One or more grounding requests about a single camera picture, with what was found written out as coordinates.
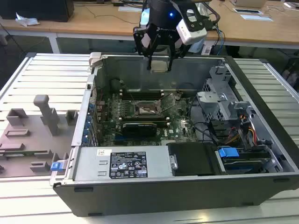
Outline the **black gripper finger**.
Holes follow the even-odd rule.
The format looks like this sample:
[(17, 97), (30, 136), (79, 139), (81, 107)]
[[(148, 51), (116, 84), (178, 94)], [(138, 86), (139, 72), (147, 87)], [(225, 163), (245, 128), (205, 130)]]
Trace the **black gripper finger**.
[(171, 71), (173, 61), (180, 57), (183, 52), (184, 44), (179, 35), (168, 35), (168, 71)]
[(133, 38), (135, 41), (137, 52), (140, 56), (148, 58), (147, 69), (151, 69), (153, 49), (151, 46), (151, 39), (146, 33), (146, 28), (134, 27), (133, 28)]

